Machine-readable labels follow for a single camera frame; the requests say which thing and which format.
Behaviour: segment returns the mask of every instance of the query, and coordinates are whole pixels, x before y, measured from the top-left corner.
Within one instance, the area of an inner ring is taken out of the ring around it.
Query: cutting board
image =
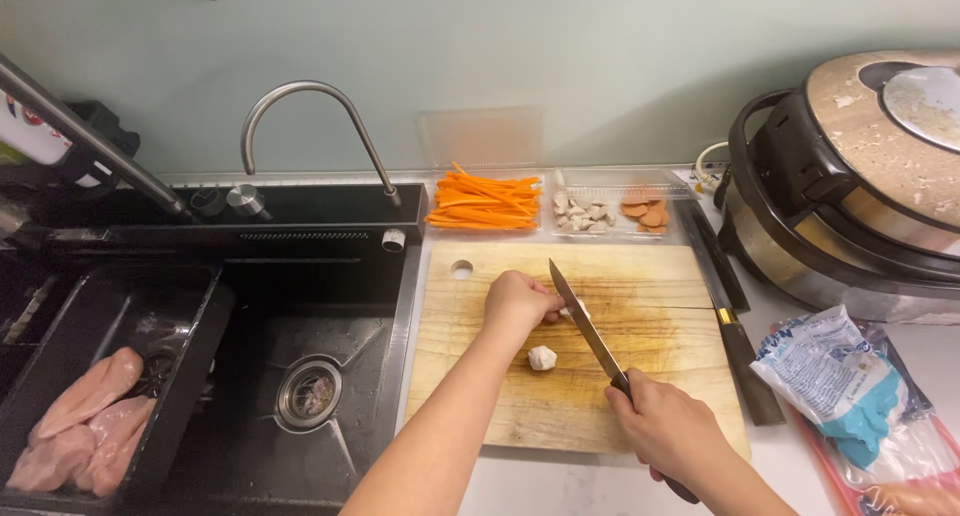
[[[710,294],[686,246],[439,242],[430,258],[405,420],[436,388],[483,322],[487,289],[520,270],[553,289],[552,258],[620,367],[671,382],[714,411],[745,458],[737,389],[730,375]],[[469,277],[454,269],[473,266]],[[546,345],[557,366],[536,372],[527,351]],[[609,409],[609,384],[570,318],[543,323],[510,363],[484,442],[528,448],[631,452]]]

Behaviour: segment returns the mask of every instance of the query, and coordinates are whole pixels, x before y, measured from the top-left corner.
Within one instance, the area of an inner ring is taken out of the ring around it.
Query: faucet
[[[243,168],[248,175],[253,175],[257,172],[257,167],[254,164],[254,131],[257,129],[257,124],[260,122],[260,118],[263,117],[263,113],[270,108],[270,105],[275,104],[283,98],[293,94],[294,92],[301,92],[304,90],[313,90],[316,92],[323,92],[325,94],[330,94],[336,98],[343,108],[346,109],[346,114],[350,115],[350,119],[353,120],[353,126],[356,128],[357,133],[360,135],[360,140],[363,141],[363,146],[366,149],[366,153],[369,154],[369,160],[373,162],[373,167],[376,170],[376,173],[380,176],[380,180],[383,181],[383,192],[390,198],[390,202],[393,203],[393,206],[401,205],[401,196],[396,191],[397,189],[393,184],[390,183],[390,177],[387,176],[387,172],[383,169],[383,164],[380,163],[380,156],[377,155],[377,150],[374,148],[374,143],[370,141],[370,136],[367,135],[367,129],[363,127],[363,122],[360,121],[360,115],[357,114],[357,109],[354,107],[354,104],[344,95],[343,92],[337,90],[333,86],[325,82],[318,82],[317,80],[294,80],[292,82],[287,82],[282,84],[277,88],[274,88],[270,92],[267,92],[267,95],[263,98],[260,98],[260,101],[250,109],[249,114],[246,116],[246,122],[243,125],[243,144],[240,147],[240,155],[243,157]]]

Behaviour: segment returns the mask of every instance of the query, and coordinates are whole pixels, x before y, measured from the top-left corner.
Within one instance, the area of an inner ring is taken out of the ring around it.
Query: sink
[[[226,265],[207,388],[137,511],[336,513],[394,435],[420,253]]]

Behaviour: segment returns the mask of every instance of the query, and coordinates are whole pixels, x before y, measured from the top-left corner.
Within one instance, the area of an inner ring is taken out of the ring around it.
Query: pot lid
[[[884,64],[886,85],[874,78]],[[960,227],[957,68],[960,51],[865,53],[818,66],[805,87],[823,137],[873,194],[949,229]]]
[[[925,67],[895,75],[883,87],[883,105],[920,139],[960,153],[960,72]]]

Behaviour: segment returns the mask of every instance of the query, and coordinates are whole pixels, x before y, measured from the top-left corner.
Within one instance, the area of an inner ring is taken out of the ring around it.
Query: power cord
[[[708,147],[700,155],[697,156],[697,163],[693,166],[693,176],[700,180],[701,187],[703,190],[709,191],[711,193],[717,190],[717,186],[720,185],[720,181],[723,179],[722,176],[704,173],[704,157],[715,151],[716,149],[726,147],[729,143],[724,141],[722,143],[717,143]]]

